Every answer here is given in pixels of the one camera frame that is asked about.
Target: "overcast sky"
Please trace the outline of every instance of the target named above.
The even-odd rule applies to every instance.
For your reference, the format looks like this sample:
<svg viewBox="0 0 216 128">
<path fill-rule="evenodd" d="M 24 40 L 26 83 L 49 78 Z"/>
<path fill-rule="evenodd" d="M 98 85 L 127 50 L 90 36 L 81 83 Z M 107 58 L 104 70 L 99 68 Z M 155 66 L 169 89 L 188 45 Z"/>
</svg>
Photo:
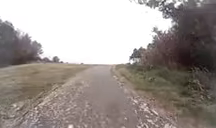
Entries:
<svg viewBox="0 0 216 128">
<path fill-rule="evenodd" d="M 0 17 L 43 45 L 44 56 L 73 63 L 125 63 L 151 42 L 161 13 L 129 0 L 0 0 Z"/>
</svg>

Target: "gravel path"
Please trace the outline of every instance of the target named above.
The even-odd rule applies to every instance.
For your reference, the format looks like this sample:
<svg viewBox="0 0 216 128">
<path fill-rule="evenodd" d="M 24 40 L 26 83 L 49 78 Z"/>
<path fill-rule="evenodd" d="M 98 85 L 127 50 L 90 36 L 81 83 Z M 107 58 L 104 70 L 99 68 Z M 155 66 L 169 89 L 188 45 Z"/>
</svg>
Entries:
<svg viewBox="0 0 216 128">
<path fill-rule="evenodd" d="M 19 128 L 175 128 L 120 86 L 110 66 L 90 68 L 49 94 Z"/>
</svg>

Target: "vegetation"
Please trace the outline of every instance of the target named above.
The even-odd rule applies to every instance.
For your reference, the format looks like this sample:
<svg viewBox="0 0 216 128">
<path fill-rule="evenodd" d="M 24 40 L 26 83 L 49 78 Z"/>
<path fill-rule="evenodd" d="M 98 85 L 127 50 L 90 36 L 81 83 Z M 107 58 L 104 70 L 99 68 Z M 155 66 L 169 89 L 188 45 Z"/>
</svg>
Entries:
<svg viewBox="0 0 216 128">
<path fill-rule="evenodd" d="M 32 40 L 27 33 L 16 30 L 12 23 L 0 19 L 0 66 L 25 64 L 34 61 L 60 62 L 41 59 L 42 45 Z"/>
<path fill-rule="evenodd" d="M 133 50 L 134 64 L 117 69 L 179 115 L 216 125 L 216 0 L 137 2 L 161 11 L 172 27 L 154 28 L 152 43 Z"/>
<path fill-rule="evenodd" d="M 71 64 L 26 64 L 0 68 L 0 120 L 22 117 L 20 114 L 36 104 L 40 97 L 88 67 Z"/>
</svg>

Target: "grassy verge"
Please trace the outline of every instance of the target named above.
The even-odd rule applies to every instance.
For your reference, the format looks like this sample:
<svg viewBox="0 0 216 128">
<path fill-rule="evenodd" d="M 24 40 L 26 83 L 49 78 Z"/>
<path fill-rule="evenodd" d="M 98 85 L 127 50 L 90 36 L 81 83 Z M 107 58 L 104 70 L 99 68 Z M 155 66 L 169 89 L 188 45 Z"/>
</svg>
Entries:
<svg viewBox="0 0 216 128">
<path fill-rule="evenodd" d="M 204 97 L 193 87 L 191 73 L 167 68 L 140 69 L 136 66 L 117 65 L 116 70 L 135 85 L 135 89 L 152 95 L 165 109 L 174 108 L 179 117 L 191 117 L 196 122 L 216 125 L 212 99 Z"/>
<path fill-rule="evenodd" d="M 0 68 L 0 116 L 19 103 L 35 100 L 89 66 L 71 64 L 27 64 Z"/>
</svg>

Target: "tree line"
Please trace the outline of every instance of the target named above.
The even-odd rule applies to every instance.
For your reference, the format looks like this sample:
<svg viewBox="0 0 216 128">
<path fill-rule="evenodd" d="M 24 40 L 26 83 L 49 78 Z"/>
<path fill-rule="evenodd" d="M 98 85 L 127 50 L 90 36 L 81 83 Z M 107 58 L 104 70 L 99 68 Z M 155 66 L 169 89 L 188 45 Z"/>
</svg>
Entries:
<svg viewBox="0 0 216 128">
<path fill-rule="evenodd" d="M 153 41 L 134 49 L 130 59 L 144 66 L 205 69 L 216 72 L 216 0 L 138 0 L 172 20 L 167 31 L 154 28 Z"/>
<path fill-rule="evenodd" d="M 42 45 L 29 34 L 15 29 L 13 24 L 0 19 L 0 66 L 18 65 L 35 61 L 60 62 L 55 56 L 52 60 L 41 58 Z"/>
</svg>

